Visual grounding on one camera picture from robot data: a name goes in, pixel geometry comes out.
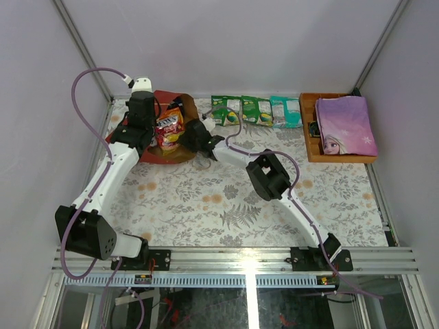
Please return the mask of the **Fox's candy bag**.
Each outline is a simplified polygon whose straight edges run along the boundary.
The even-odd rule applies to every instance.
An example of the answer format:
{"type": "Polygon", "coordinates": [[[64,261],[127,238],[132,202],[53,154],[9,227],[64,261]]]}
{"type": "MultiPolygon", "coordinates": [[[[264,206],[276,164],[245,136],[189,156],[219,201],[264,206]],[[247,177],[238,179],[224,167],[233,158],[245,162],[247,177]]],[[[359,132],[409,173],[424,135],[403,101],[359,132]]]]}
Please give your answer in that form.
{"type": "Polygon", "coordinates": [[[167,156],[178,147],[178,139],[184,133],[184,118],[179,107],[164,111],[156,122],[156,140],[162,151],[167,156]]]}

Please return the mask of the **red brown paper bag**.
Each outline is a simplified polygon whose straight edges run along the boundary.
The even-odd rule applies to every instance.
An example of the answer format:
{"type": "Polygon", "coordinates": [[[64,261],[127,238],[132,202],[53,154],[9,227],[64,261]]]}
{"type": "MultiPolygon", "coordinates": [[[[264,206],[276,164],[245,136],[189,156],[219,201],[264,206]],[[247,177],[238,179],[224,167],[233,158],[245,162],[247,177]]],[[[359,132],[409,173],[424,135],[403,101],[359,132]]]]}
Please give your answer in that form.
{"type": "Polygon", "coordinates": [[[121,122],[106,138],[113,155],[119,149],[134,154],[139,162],[172,165],[195,154],[178,139],[187,124],[198,119],[193,97],[168,91],[134,91],[126,102],[121,122]]]}

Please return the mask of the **green snack packet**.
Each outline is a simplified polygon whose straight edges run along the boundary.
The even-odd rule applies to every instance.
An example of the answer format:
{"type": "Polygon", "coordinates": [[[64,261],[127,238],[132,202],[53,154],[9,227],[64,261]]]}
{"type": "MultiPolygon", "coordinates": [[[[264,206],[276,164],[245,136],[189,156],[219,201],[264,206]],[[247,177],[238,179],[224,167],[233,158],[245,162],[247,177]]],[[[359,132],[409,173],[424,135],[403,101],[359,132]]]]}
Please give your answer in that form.
{"type": "Polygon", "coordinates": [[[211,96],[211,118],[216,125],[228,126],[239,124],[241,98],[229,95],[211,96]]]}
{"type": "Polygon", "coordinates": [[[272,127],[272,106],[269,99],[242,95],[241,109],[243,121],[272,127]]]}

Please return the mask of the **teal snack packet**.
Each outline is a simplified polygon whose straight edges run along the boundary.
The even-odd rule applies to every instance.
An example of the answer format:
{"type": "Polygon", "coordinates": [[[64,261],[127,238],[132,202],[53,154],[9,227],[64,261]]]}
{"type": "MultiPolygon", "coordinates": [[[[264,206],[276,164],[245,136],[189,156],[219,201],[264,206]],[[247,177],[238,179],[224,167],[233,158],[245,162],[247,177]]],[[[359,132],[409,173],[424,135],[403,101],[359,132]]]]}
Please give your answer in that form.
{"type": "Polygon", "coordinates": [[[302,127],[299,98],[271,96],[270,105],[273,128],[302,127]]]}

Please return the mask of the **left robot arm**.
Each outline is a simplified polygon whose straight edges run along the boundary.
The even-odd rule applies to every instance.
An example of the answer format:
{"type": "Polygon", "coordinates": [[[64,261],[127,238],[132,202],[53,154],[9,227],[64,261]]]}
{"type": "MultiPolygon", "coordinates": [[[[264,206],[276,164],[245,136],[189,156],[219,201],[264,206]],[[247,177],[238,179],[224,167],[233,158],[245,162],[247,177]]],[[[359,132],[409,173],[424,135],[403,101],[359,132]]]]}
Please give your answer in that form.
{"type": "Polygon", "coordinates": [[[118,125],[105,144],[110,153],[72,205],[57,209],[55,219],[63,252],[100,260],[121,256],[138,271],[149,265],[150,253],[144,249],[143,239],[117,233],[106,216],[127,174],[150,147],[156,128],[155,105],[153,92],[131,93],[127,123],[118,125]]]}

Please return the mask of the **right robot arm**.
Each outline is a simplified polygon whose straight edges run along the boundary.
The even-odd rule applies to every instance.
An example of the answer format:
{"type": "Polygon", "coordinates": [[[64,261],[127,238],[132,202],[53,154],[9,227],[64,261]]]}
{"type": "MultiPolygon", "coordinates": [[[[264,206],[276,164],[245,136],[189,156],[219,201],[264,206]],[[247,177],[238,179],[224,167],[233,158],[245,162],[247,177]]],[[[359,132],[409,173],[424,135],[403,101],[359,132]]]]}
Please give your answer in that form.
{"type": "Polygon", "coordinates": [[[313,263],[320,270],[328,270],[337,262],[342,246],[306,209],[294,192],[300,170],[296,161],[281,151],[266,149],[257,152],[238,147],[229,138],[212,135],[215,124],[210,119],[192,120],[178,143],[192,152],[211,160],[246,170],[257,195],[281,207],[300,226],[307,247],[316,249],[313,263]]]}

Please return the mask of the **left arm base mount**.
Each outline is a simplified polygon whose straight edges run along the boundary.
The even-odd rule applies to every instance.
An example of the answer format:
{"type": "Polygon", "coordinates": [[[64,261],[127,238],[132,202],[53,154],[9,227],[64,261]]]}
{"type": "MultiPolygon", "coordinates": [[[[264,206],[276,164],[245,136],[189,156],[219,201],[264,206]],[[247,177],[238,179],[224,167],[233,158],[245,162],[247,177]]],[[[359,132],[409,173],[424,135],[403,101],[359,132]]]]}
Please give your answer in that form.
{"type": "Polygon", "coordinates": [[[169,271],[171,264],[170,249],[150,249],[147,240],[141,240],[139,255],[134,258],[122,258],[121,271],[169,271]]]}

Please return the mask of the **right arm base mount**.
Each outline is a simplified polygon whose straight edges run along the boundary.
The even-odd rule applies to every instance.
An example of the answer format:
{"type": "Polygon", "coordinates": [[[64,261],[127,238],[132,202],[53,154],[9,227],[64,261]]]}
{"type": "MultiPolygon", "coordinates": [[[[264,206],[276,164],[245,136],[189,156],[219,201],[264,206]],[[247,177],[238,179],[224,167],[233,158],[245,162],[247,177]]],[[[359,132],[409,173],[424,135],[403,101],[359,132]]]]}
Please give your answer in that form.
{"type": "MultiPolygon", "coordinates": [[[[323,244],[327,258],[337,271],[353,271],[351,253],[342,249],[333,234],[328,234],[323,244]]],[[[331,271],[332,268],[324,257],[321,247],[291,247],[290,255],[284,260],[292,266],[293,271],[331,271]]]]}

